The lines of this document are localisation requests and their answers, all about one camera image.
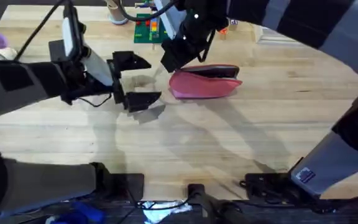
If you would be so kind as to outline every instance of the green lego board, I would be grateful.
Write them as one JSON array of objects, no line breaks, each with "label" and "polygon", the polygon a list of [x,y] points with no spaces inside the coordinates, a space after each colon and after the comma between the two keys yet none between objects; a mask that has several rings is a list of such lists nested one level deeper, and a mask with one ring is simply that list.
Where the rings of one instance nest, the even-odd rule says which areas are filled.
[{"label": "green lego board", "polygon": [[[136,17],[146,17],[150,14],[137,14]],[[150,38],[150,27],[146,26],[146,22],[142,22],[140,25],[135,25],[134,43],[138,44],[161,44],[163,40],[168,37],[167,31],[165,31],[164,24],[160,19],[160,35],[158,38]]]}]

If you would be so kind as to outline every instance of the orange object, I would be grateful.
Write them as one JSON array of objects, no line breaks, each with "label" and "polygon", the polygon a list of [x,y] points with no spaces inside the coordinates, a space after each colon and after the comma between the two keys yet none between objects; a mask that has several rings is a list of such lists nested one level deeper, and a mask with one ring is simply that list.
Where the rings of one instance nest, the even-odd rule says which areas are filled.
[{"label": "orange object", "polygon": [[227,34],[227,28],[224,28],[223,30],[219,31],[221,34]]}]

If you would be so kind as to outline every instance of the wooden table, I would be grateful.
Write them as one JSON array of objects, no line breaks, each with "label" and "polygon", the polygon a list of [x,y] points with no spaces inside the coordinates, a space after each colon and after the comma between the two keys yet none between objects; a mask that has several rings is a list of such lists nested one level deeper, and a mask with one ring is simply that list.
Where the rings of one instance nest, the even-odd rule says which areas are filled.
[{"label": "wooden table", "polygon": [[[0,32],[19,49],[50,6],[8,6]],[[59,98],[0,116],[0,151],[26,162],[103,162],[111,172],[145,174],[145,197],[185,197],[189,183],[217,198],[246,198],[237,186],[251,172],[286,172],[307,155],[358,95],[358,76],[308,47],[257,45],[252,26],[240,23],[216,38],[205,64],[241,68],[235,94],[215,100],[176,100],[160,64],[158,45],[134,44],[134,23],[115,26],[105,7],[77,7],[86,42],[104,58],[133,50],[153,68],[126,72],[126,90],[162,91],[153,109],[127,114],[113,100],[100,108]],[[62,8],[31,43],[23,62],[49,60],[48,41],[62,38]],[[93,97],[94,103],[105,96]],[[358,194],[358,174],[324,197]]]}]

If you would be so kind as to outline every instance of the cable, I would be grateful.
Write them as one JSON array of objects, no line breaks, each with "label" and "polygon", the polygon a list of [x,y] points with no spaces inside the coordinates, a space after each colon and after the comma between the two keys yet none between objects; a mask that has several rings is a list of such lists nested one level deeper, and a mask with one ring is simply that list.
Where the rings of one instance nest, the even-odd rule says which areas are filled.
[{"label": "cable", "polygon": [[171,206],[171,207],[165,207],[165,208],[152,208],[155,204],[151,205],[149,208],[139,208],[141,210],[145,210],[145,211],[159,211],[159,210],[169,210],[169,209],[174,209],[174,208],[179,208],[182,207],[184,205],[186,205],[194,196],[189,196],[184,202],[180,203],[179,205],[175,205],[175,206]]},{"label": "cable", "polygon": [[107,102],[108,100],[110,100],[111,97],[112,97],[112,95],[111,95],[111,93],[110,93],[109,96],[108,96],[106,99],[104,99],[103,102],[101,102],[101,103],[98,104],[98,105],[94,105],[94,104],[91,103],[90,101],[88,101],[88,100],[86,100],[86,99],[84,99],[84,98],[81,98],[81,97],[79,97],[79,98],[77,98],[77,99],[89,103],[89,104],[90,104],[91,106],[93,106],[94,108],[98,108],[98,107],[100,107],[101,105],[103,105],[105,102]]},{"label": "cable", "polygon": [[143,21],[149,21],[151,19],[157,18],[158,16],[161,16],[163,13],[167,12],[168,9],[170,9],[172,6],[174,6],[180,0],[174,0],[174,1],[169,2],[161,10],[158,10],[156,13],[151,14],[150,16],[147,16],[147,17],[133,17],[125,11],[124,7],[122,6],[121,0],[113,0],[113,1],[114,1],[114,3],[117,4],[119,11],[126,19],[129,19],[130,21],[143,22]]},{"label": "cable", "polygon": [[42,20],[42,22],[38,25],[38,27],[33,31],[33,33],[30,35],[30,37],[26,40],[26,42],[24,43],[23,47],[20,49],[20,51],[17,53],[16,57],[13,59],[14,61],[18,61],[22,57],[24,51],[29,46],[29,44],[31,43],[32,39],[34,39],[34,37],[38,34],[38,32],[45,25],[45,23],[47,23],[47,21],[49,20],[50,16],[56,11],[57,7],[59,7],[64,1],[66,1],[66,0],[59,0],[58,2],[55,3],[55,5],[53,5],[51,10],[49,10],[48,14]]},{"label": "cable", "polygon": [[241,203],[244,205],[248,205],[248,206],[253,206],[253,207],[257,207],[257,208],[274,208],[274,209],[302,209],[302,208],[309,208],[308,206],[295,206],[295,205],[262,205],[262,204],[255,204],[255,203],[250,203],[247,201],[235,201],[234,203]]},{"label": "cable", "polygon": [[201,58],[201,56],[199,54],[197,55],[197,59],[199,62],[201,62],[201,63],[205,62],[206,56],[208,55],[208,52],[209,52],[209,48],[211,47],[212,41],[214,40],[214,36],[215,36],[215,30],[212,30],[211,35],[208,40],[208,46],[204,51],[203,57]]}]

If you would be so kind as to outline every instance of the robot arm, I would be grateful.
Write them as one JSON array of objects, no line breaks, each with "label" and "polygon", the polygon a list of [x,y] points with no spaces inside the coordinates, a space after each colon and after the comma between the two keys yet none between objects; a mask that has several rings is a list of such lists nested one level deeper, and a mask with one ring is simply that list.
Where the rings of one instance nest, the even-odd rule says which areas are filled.
[{"label": "robot arm", "polygon": [[[187,15],[177,36],[162,44],[165,54],[161,62],[169,72],[194,58],[202,62],[199,53],[208,52],[208,36],[226,27],[228,17],[276,30],[337,58],[358,73],[358,1],[182,0],[176,7]],[[315,203],[330,186],[357,172],[358,98],[287,174],[248,174],[243,187],[250,198],[263,198],[266,192],[261,189],[269,188],[287,203]]]},{"label": "robot arm", "polygon": [[[50,42],[52,62],[0,61],[0,115],[56,96],[71,105],[82,96],[110,93],[130,112],[158,100],[160,93],[125,94],[119,81],[122,71],[150,68],[146,60],[114,52],[105,62],[85,44],[85,25],[70,1],[63,17],[63,40]],[[110,194],[110,180],[98,163],[29,164],[0,155],[0,218],[91,193]]]}]

